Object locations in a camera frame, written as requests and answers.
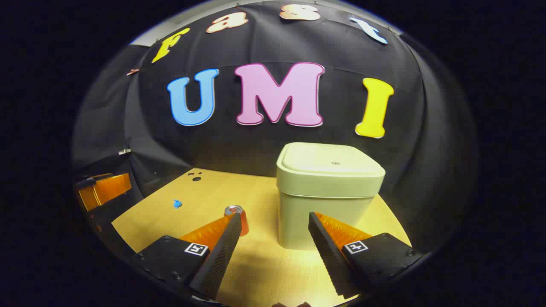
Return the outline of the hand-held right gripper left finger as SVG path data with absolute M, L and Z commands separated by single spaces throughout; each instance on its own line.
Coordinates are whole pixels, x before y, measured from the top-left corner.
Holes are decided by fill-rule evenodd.
M 235 212 L 182 238 L 165 235 L 136 253 L 135 266 L 177 296 L 215 301 L 241 231 Z

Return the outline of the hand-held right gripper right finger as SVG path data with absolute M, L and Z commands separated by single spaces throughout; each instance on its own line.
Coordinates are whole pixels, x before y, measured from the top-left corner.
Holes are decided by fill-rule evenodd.
M 369 235 L 319 212 L 309 213 L 308 230 L 344 298 L 383 292 L 425 260 L 424 253 L 390 233 Z

